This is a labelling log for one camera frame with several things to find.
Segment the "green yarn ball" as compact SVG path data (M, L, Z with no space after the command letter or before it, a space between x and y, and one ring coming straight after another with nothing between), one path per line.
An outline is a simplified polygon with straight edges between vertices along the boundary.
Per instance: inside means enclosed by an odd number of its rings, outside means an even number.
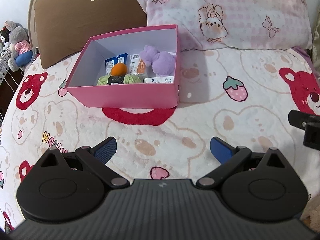
M105 75L98 79L97 86L104 85L127 85L142 83L143 81L138 75Z

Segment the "orange makeup sponge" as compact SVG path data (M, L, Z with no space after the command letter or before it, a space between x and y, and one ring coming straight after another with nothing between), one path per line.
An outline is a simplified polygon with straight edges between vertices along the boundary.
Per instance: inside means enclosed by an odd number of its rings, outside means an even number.
M116 63L111 69L112 76L120 76L127 74L127 66L124 63Z

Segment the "blue snack packet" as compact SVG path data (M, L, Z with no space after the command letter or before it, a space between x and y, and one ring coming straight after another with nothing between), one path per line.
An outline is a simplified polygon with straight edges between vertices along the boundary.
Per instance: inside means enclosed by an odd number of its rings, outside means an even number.
M109 59L106 59L105 60L105 72L106 72L106 75L111 75L111 69L116 63L121 62L121 63L126 64L127 56L128 56L127 53L123 53L123 54L111 57Z

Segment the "white tissue pack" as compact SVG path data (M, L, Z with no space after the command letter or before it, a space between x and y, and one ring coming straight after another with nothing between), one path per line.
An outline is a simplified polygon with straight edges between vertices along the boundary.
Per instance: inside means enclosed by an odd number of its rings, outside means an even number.
M173 76L158 76L158 77L147 77L144 79L144 83L173 83Z

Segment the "clear dental floss box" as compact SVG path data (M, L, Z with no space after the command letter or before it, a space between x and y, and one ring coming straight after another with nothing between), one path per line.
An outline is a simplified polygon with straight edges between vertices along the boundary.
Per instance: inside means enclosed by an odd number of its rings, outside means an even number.
M130 56L128 73L132 75L144 75L146 71L146 65L140 58L139 54L132 54Z

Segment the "purple plush toy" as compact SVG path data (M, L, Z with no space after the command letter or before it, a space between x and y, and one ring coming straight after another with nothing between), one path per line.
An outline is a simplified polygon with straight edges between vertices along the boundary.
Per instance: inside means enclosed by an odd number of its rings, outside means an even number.
M153 46L146 45L139 53L140 59L147 67L151 67L156 76L173 76L175 71L175 55L167 51L159 51Z

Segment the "pink cardboard box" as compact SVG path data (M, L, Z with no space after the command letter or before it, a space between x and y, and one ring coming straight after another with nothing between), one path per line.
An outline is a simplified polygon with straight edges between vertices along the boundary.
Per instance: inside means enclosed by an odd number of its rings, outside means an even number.
M178 58L175 24L92 36L65 88L86 107L174 108L179 101Z

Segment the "gold satin curtain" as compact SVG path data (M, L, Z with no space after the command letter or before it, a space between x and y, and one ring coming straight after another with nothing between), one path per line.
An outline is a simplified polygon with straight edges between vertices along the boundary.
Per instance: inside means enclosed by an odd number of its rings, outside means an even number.
M313 67L315 69L317 80L319 80L319 71L320 71L320 13L319 12L318 12L317 20L313 30L311 59L313 62Z

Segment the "brown cloud pillow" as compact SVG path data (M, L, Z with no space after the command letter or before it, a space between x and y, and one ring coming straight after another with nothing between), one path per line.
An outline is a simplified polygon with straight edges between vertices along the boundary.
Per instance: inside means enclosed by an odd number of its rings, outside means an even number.
M81 51L92 36L145 27L137 0L37 0L35 27L42 67Z

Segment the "pink checked pillow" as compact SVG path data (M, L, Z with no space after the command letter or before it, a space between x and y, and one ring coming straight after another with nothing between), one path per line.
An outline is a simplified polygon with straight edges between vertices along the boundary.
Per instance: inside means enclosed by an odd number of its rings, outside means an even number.
M182 50L309 49L305 0L137 0L148 25L178 26Z

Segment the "grey plush toy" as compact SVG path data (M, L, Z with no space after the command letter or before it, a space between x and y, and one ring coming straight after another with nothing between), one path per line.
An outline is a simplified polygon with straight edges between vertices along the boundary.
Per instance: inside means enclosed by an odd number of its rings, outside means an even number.
M28 40L25 29L13 21L5 21L4 26L10 31L9 49L11 58L8 66L11 71L16 72L29 64L33 57L33 48Z

